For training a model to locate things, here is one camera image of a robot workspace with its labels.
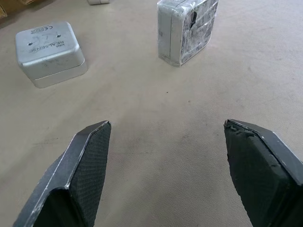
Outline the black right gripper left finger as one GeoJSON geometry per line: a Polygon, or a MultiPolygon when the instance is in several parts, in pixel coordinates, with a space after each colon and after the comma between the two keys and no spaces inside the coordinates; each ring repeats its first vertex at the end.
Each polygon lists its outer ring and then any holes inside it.
{"type": "Polygon", "coordinates": [[[105,181],[111,123],[74,135],[47,168],[14,222],[15,227],[92,227],[105,181]]]}

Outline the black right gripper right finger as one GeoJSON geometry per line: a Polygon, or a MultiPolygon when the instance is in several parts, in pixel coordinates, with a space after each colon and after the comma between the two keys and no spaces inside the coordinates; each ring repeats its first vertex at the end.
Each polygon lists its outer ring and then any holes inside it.
{"type": "Polygon", "coordinates": [[[254,227],[303,225],[303,163],[271,130],[228,119],[227,158],[234,187],[254,227]]]}

